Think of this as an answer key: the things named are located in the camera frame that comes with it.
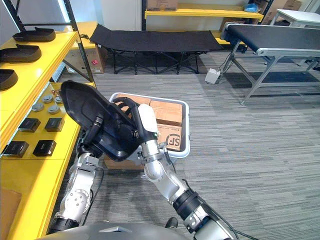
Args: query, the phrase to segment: gray round disc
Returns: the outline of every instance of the gray round disc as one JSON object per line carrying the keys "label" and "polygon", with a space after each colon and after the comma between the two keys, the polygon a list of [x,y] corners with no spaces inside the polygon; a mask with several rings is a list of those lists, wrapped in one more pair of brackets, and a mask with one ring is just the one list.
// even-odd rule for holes
{"label": "gray round disc", "polygon": [[51,103],[53,100],[52,95],[46,95],[42,98],[42,102],[44,102],[45,104]]}
{"label": "gray round disc", "polygon": [[36,103],[31,107],[32,111],[34,111],[34,112],[40,112],[44,108],[45,108],[45,105],[41,102]]}
{"label": "gray round disc", "polygon": [[54,101],[55,101],[56,104],[62,104],[62,99],[61,99],[60,96],[56,96]]}
{"label": "gray round disc", "polygon": [[52,106],[50,106],[49,108],[48,108],[48,112],[50,113],[50,114],[56,114],[56,113],[58,113],[60,111],[60,107],[58,106],[58,105],[52,105]]}

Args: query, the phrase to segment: folding bed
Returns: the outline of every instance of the folding bed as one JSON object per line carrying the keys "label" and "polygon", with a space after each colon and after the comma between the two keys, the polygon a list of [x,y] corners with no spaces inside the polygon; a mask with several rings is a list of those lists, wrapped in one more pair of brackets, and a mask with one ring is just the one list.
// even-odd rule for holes
{"label": "folding bed", "polygon": [[[187,67],[198,74],[197,57],[223,49],[210,31],[122,31],[110,30],[98,24],[90,40],[112,53],[115,74],[128,67],[134,67],[135,74],[138,74],[138,67],[153,74],[161,74],[172,68],[175,68],[176,73],[179,74],[181,67]],[[133,57],[129,58],[126,54],[132,54]],[[138,58],[138,54],[152,56],[155,70],[144,65]],[[170,60],[171,65],[158,70],[157,58],[159,55]],[[126,65],[117,69],[116,57],[125,60]],[[186,65],[192,58],[195,58],[196,69]]]}

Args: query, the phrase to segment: black conveyor belt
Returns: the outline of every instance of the black conveyor belt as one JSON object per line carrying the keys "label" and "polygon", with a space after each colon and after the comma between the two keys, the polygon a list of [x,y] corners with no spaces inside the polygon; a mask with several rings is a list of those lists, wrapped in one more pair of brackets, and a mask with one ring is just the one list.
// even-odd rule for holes
{"label": "black conveyor belt", "polygon": [[223,49],[210,31],[121,31],[98,24],[90,40],[108,49],[130,52],[212,52]]}
{"label": "black conveyor belt", "polygon": [[320,29],[315,28],[235,24],[229,25],[227,32],[253,51],[260,48],[320,50]]}

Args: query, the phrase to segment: shelf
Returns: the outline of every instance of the shelf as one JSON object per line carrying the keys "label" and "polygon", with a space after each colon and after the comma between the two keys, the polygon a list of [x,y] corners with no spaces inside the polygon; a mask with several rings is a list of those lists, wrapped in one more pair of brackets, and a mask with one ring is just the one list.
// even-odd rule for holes
{"label": "shelf", "polygon": [[194,16],[194,17],[231,17],[263,19],[263,15],[256,12],[243,11],[241,6],[211,5],[211,4],[178,4],[176,11],[145,11],[147,16]]}
{"label": "shelf", "polygon": [[214,36],[215,40],[219,43],[219,44],[230,44],[230,42],[226,41],[226,40],[221,40],[220,36],[221,36],[221,32],[220,31],[213,31],[211,30],[212,35]]}
{"label": "shelf", "polygon": [[[18,75],[17,83],[0,94],[1,152],[76,39],[77,32],[56,32],[50,42],[19,42],[39,46],[41,58],[28,63],[0,63],[1,69],[13,69]],[[16,43],[11,38],[0,48],[15,48]]]}
{"label": "shelf", "polygon": [[[60,83],[51,83],[44,95],[59,89]],[[1,158],[1,187],[22,194],[7,240],[31,240],[44,236],[47,232],[53,208],[73,151],[80,126],[73,121],[59,104],[60,112],[51,115],[47,112],[53,103],[44,104],[39,112],[30,112],[28,118],[37,118],[40,125],[35,132],[20,132],[13,141],[26,141],[29,144],[23,158]],[[61,132],[47,132],[44,128],[49,118],[63,118]],[[34,156],[38,140],[54,140],[55,149],[50,157]]]}
{"label": "shelf", "polygon": [[[86,34],[90,38],[97,27],[97,22],[96,21],[84,21],[84,22],[77,22],[76,25],[78,27],[78,31],[80,34]],[[67,32],[67,31],[72,32],[73,30],[72,30],[71,26],[67,26],[64,29],[64,31],[65,32]],[[95,49],[96,48],[96,44],[91,43],[89,39],[81,38],[81,41],[82,41],[84,49]],[[71,49],[72,50],[79,49],[78,44],[75,42],[72,45]]]}

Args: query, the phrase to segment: white bin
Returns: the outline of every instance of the white bin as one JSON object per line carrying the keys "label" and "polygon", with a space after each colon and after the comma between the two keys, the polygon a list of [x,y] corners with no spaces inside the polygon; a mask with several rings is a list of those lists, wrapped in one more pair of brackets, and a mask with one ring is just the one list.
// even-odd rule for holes
{"label": "white bin", "polygon": [[[109,101],[112,103],[113,99],[116,98],[118,94],[126,94],[131,96],[138,96],[149,98],[151,100],[167,102],[167,103],[176,103],[182,105],[182,124],[181,124],[181,144],[180,144],[180,151],[172,151],[168,150],[169,156],[174,163],[177,159],[185,158],[190,153],[190,126],[189,126],[189,106],[186,102],[174,99],[167,99],[167,98],[160,98],[160,97],[153,97],[153,96],[144,96],[144,95],[136,95],[124,92],[116,92],[112,94]],[[141,152],[142,148],[139,146],[133,154],[131,154],[127,159],[134,161],[137,165],[140,165],[140,161],[138,160],[138,152]]]}

